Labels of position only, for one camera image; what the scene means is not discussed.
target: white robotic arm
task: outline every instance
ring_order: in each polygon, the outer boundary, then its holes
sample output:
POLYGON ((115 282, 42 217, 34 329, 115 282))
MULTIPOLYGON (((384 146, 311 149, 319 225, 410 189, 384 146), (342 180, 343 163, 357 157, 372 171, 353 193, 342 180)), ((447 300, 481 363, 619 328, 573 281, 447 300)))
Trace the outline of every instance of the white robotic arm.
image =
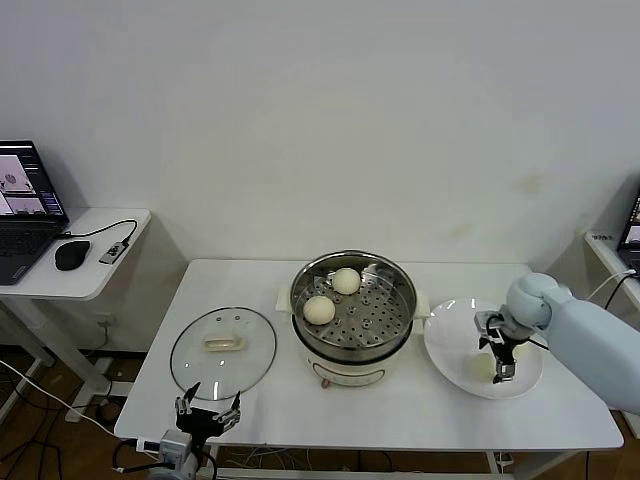
POLYGON ((506 306, 479 314, 476 325, 481 346, 491 344, 496 355, 496 382, 515 374, 515 361, 508 365, 513 347, 538 333, 550 352, 610 407, 640 414, 640 332, 574 298, 553 278, 531 273, 516 280, 506 306))

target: white wall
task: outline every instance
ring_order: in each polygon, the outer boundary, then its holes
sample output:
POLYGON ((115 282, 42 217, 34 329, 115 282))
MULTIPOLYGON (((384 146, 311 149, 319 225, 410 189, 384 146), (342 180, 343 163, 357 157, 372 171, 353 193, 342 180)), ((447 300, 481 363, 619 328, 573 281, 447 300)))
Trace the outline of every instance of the white wall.
POLYGON ((546 269, 638 171, 639 17, 604 0, 5 2, 0 137, 33 138, 68 204, 153 211, 122 322, 142 333, 119 344, 144 348, 185 259, 359 247, 546 269))

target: glass lid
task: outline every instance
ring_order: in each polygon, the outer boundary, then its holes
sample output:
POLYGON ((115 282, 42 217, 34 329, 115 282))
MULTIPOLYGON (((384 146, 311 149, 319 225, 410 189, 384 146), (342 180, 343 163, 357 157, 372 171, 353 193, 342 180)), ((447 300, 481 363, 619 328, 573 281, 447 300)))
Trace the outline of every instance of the glass lid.
POLYGON ((171 352, 171 375, 182 390, 201 382, 196 398, 223 400, 258 383, 275 354, 269 320, 248 308, 220 308, 180 334, 171 352))

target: lid handle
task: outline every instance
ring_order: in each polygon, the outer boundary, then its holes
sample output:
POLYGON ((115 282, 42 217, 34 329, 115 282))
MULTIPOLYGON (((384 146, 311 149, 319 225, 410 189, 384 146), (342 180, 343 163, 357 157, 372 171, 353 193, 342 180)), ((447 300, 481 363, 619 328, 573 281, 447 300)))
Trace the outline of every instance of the lid handle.
POLYGON ((205 352, 232 352, 242 350, 245 339, 233 335, 205 335, 202 339, 202 348, 205 352))

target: white table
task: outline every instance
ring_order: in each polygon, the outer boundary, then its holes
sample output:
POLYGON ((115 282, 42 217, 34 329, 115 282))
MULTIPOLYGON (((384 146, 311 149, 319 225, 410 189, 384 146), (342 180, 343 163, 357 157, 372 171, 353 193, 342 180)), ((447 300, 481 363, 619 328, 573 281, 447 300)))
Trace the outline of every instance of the white table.
MULTIPOLYGON (((217 445, 547 452, 520 468, 523 479, 576 451, 622 445, 606 405, 548 353, 543 354, 539 385, 513 400, 481 399, 451 384, 429 360, 420 334, 403 347, 397 369, 384 381, 361 389, 322 390, 299 356, 289 316, 276 311, 279 288, 288 285, 302 265, 191 262, 118 419, 116 434, 159 441, 167 429, 175 428, 174 400, 183 394, 169 369, 175 340, 210 310, 245 306, 270 319, 278 351, 267 375, 242 395, 240 423, 221 438, 210 439, 217 445)), ((462 296, 502 303, 511 282, 530 271, 515 264, 403 267, 431 305, 462 296)), ((230 400, 194 402, 216 411, 229 404, 230 400)))
MULTIPOLYGON (((42 350, 38 341, 33 338, 35 336, 84 380, 85 384, 74 403, 87 405, 91 403, 91 398, 94 395, 106 394, 109 391, 111 382, 103 373, 108 368, 111 359, 101 358, 98 359, 95 366, 91 364, 33 300, 86 301, 95 298, 132 250, 134 243, 149 223, 151 214, 148 210, 143 209, 119 208, 70 209, 67 214, 69 216, 67 230, 72 233, 90 232, 129 218, 136 220, 138 227, 129 240, 129 248, 113 265, 105 265, 99 263, 98 260, 114 243, 122 241, 127 236, 133 228, 131 223, 118 225, 86 238, 85 240, 91 242, 91 249, 84 263, 71 271, 58 270, 55 266, 54 256, 60 245, 74 239, 55 241, 16 285, 0 286, 0 300, 28 329, 24 329, 21 325, 12 324, 12 319, 5 319, 3 322, 3 327, 36 357, 37 363, 32 368, 37 368, 41 362, 45 365, 52 363, 51 357, 42 350)), ((129 382, 113 382, 111 394, 126 396, 130 388, 129 382)), ((3 411, 0 413, 6 414, 10 410, 15 399, 10 400, 10 402, 5 402, 3 411)), ((66 419, 67 421, 79 421, 80 417, 74 412, 68 412, 66 419)))
MULTIPOLYGON (((587 232, 584 236, 587 245, 591 247, 604 267, 613 275, 627 270, 629 267, 618 255, 619 237, 611 232, 587 232)), ((630 278, 620 288, 631 300, 633 306, 640 310, 640 282, 630 278)), ((623 416, 636 438, 640 438, 640 416, 623 412, 623 416)))

